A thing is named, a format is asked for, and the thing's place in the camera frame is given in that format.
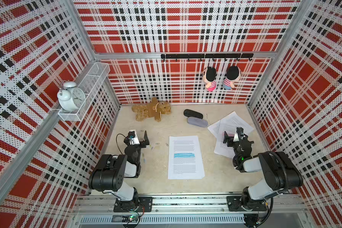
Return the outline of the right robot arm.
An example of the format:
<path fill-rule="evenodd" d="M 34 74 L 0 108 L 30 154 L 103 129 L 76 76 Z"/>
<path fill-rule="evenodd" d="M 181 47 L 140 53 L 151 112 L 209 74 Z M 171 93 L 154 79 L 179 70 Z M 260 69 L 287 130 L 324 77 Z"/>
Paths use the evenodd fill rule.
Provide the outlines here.
<path fill-rule="evenodd" d="M 232 161 L 237 171 L 262 171 L 264 176 L 257 184 L 244 188 L 240 198 L 243 205 L 267 200 L 303 185 L 300 171 L 285 153 L 267 151 L 252 156 L 254 142 L 244 134 L 243 128 L 238 127 L 233 136 L 224 132 L 223 143 L 233 148 L 235 155 Z"/>

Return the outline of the pink striped plush doll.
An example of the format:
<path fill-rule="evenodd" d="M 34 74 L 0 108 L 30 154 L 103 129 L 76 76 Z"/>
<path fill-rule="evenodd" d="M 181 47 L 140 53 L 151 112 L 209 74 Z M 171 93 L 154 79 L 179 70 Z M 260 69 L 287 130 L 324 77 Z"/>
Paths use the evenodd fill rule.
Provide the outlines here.
<path fill-rule="evenodd" d="M 205 83 L 205 88 L 209 91 L 212 92 L 216 88 L 216 78 L 217 72 L 216 69 L 213 67 L 206 67 L 203 71 L 203 77 L 202 80 Z"/>

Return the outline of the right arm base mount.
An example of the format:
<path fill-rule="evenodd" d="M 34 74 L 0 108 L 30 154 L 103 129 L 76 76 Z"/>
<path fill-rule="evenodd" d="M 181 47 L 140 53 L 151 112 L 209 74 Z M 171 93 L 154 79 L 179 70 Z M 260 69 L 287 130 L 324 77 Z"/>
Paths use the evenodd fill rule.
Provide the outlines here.
<path fill-rule="evenodd" d="M 267 212 L 266 202 L 264 200 L 252 200 L 249 198 L 243 199 L 241 195 L 238 196 L 228 196 L 227 206 L 229 211 L 238 212 Z"/>

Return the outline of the brown teddy bear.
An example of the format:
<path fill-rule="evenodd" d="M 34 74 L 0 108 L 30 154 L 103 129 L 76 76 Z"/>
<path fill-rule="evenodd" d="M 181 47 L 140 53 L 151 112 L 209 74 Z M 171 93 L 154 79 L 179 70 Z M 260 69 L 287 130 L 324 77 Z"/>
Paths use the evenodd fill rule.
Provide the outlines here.
<path fill-rule="evenodd" d="M 136 121 L 143 121 L 147 118 L 153 118 L 160 122 L 163 115 L 171 114 L 171 105 L 165 101 L 158 101 L 156 97 L 151 99 L 147 104 L 135 104 L 132 106 L 132 111 L 135 113 Z"/>

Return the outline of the grey glasses case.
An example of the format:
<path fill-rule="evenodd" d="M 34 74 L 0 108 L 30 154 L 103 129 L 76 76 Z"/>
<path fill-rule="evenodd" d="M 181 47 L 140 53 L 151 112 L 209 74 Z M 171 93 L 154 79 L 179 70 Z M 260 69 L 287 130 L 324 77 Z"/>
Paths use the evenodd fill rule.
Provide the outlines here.
<path fill-rule="evenodd" d="M 199 119 L 196 117 L 188 117 L 187 122 L 188 122 L 188 124 L 198 126 L 198 127 L 203 127 L 203 128 L 208 126 L 208 122 L 206 120 Z"/>

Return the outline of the blue striped plush doll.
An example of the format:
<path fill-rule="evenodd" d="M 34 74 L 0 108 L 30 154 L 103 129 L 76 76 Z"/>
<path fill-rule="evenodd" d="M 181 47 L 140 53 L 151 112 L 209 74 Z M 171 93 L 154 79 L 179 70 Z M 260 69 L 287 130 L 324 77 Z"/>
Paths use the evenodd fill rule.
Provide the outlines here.
<path fill-rule="evenodd" d="M 223 80 L 223 88 L 231 90 L 235 88 L 235 83 L 241 78 L 241 70 L 238 66 L 230 66 L 227 70 L 226 77 Z"/>

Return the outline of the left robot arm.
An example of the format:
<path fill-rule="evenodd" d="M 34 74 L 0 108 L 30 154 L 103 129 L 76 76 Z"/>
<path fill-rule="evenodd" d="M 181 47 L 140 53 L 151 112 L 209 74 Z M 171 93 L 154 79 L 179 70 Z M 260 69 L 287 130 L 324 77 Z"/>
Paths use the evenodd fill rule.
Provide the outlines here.
<path fill-rule="evenodd" d="M 147 132 L 139 140 L 136 131 L 128 132 L 123 141 L 125 150 L 120 155 L 102 155 L 90 174 L 88 186 L 104 194 L 110 193 L 121 202 L 138 204 L 136 188 L 124 182 L 125 178 L 138 178 L 141 172 L 141 150 L 150 142 Z"/>

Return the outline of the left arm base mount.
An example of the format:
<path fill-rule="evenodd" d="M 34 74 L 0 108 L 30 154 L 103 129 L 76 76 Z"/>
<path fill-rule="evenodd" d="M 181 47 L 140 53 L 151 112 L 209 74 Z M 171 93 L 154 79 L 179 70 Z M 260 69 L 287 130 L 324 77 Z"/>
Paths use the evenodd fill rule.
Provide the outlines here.
<path fill-rule="evenodd" d="M 116 200 L 113 212 L 151 212 L 153 197 L 136 197 L 131 201 Z"/>

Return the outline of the black wall hook rail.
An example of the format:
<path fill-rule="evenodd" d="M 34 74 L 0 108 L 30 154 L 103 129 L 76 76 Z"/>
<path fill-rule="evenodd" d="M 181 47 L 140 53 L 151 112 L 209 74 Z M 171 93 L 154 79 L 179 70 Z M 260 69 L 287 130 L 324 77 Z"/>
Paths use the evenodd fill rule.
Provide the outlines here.
<path fill-rule="evenodd" d="M 161 59 L 252 59 L 253 53 L 227 54 L 161 54 Z"/>

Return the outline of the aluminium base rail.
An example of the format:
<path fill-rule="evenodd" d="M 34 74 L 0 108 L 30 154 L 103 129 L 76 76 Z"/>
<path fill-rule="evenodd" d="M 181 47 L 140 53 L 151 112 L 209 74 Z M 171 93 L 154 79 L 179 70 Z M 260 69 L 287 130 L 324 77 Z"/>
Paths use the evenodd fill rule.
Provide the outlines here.
<path fill-rule="evenodd" d="M 169 227 L 170 225 L 225 224 L 244 227 L 262 221 L 264 228 L 312 228 L 301 197 L 284 194 L 242 205 L 235 192 L 141 195 L 137 212 L 123 210 L 111 195 L 82 196 L 69 227 Z"/>

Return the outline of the blue highlighted paper document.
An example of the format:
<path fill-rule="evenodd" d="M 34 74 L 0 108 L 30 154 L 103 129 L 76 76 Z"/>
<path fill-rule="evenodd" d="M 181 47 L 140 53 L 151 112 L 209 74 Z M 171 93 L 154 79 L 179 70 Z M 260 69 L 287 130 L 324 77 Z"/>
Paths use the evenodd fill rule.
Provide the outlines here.
<path fill-rule="evenodd" d="M 169 137 L 169 180 L 200 180 L 205 177 L 197 136 Z"/>

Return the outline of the pink highlighted paper document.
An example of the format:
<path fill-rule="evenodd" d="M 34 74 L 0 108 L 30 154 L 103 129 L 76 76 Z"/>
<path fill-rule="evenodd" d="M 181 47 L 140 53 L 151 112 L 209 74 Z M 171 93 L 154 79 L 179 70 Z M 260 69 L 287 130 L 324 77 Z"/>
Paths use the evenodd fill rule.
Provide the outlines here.
<path fill-rule="evenodd" d="M 227 144 L 223 143 L 223 139 L 223 134 L 219 134 L 217 136 L 214 153 L 228 158 L 233 158 L 235 156 L 233 147 L 227 147 Z"/>

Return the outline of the black glasses case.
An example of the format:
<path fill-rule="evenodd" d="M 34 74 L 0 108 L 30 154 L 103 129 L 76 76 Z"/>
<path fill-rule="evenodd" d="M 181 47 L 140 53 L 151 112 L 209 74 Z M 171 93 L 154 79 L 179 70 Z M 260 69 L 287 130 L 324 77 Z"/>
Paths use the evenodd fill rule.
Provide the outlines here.
<path fill-rule="evenodd" d="M 190 109 L 185 109 L 183 112 L 184 116 L 186 117 L 194 117 L 194 118 L 198 118 L 198 119 L 203 119 L 203 114 L 190 110 Z"/>

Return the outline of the white alarm clock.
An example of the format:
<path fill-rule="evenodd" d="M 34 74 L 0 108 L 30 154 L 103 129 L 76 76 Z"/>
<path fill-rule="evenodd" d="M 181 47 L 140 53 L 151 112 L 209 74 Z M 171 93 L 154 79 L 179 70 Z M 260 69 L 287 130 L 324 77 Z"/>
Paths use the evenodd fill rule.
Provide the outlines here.
<path fill-rule="evenodd" d="M 85 102 L 86 95 L 82 89 L 77 87 L 76 82 L 64 82 L 57 93 L 60 106 L 68 112 L 78 110 Z"/>

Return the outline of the yellow highlighted paper document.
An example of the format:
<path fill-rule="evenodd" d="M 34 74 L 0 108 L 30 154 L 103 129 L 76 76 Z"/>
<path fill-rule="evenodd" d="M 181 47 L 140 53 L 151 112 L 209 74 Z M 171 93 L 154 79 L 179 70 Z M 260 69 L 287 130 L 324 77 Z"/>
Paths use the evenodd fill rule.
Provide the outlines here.
<path fill-rule="evenodd" d="M 249 125 L 246 121 L 244 121 L 241 117 L 237 115 L 236 112 L 232 112 L 221 120 L 215 122 L 214 124 L 208 127 L 208 130 L 218 139 L 221 140 L 223 137 L 223 133 L 227 132 L 227 134 L 232 135 L 236 132 L 236 128 L 243 128 L 243 132 L 246 135 L 249 135 L 254 131 L 254 128 Z"/>

